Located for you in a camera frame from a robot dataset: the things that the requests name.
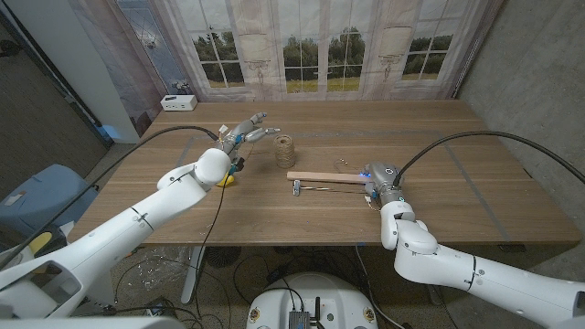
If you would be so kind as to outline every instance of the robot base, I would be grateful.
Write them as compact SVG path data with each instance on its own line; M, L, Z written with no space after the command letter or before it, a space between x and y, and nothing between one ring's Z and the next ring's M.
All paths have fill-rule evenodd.
M372 304L367 297L353 285L333 275L305 272L285 278L291 289L296 290L303 298L304 311L311 317L315 316L315 299L320 298L320 319L325 329L378 329L378 322ZM283 280L271 284L260 296L254 299L248 313L247 329L291 328L289 317L293 310L291 294L286 290ZM293 329L309 327L298 324L301 316L301 301L294 293L296 313L292 319Z

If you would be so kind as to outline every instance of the wooden table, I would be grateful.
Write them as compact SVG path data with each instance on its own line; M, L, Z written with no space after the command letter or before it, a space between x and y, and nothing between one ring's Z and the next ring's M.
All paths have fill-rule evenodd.
M288 170L356 173L370 161L397 166L429 143L451 133L485 130L462 101L323 101L200 103L194 111L161 112L145 135L180 124L216 131L233 128L258 111L263 127L279 127L294 140L295 167L281 169L273 138L254 145L242 172L225 191L208 245L380 244L380 216L357 193L302 191L293 196ZM131 154L69 234L78 239L155 191L178 165L195 162L211 146L200 132L178 131ZM240 154L248 154L244 144ZM308 186L326 186L305 183ZM221 188L184 215L158 229L144 244L201 244L218 208ZM424 155L406 173L404 194L417 219L441 243L521 242L576 244L581 235L495 137L451 141Z

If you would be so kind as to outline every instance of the twine spool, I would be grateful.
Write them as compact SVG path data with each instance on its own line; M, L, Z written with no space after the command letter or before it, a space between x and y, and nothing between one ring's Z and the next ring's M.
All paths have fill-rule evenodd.
M294 165L294 143L291 136L279 135L274 139L276 165L280 168L290 168Z

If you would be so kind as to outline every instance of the grass field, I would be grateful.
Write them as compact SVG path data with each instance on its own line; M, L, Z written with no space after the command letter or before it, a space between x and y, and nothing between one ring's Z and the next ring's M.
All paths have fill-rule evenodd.
M223 83L223 81L209 81L209 86L211 86L211 88L226 88L226 84ZM228 86L230 87L244 87L245 83L244 82L229 82L228 81Z
M346 78L344 85L343 78L329 79L327 81L327 91L357 91L359 89L359 77ZM303 81L303 89L301 90L300 80L286 81L286 92L317 92L317 80Z
M439 77L439 73L422 73L422 76L420 77L421 80L436 80L437 77ZM402 76L403 80L418 80L419 79L419 73L410 73L410 74L405 74Z

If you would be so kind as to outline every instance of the white box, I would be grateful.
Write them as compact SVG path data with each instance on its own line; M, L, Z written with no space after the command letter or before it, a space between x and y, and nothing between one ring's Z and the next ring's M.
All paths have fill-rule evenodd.
M166 95L161 101L165 111L193 111L197 105L194 95Z

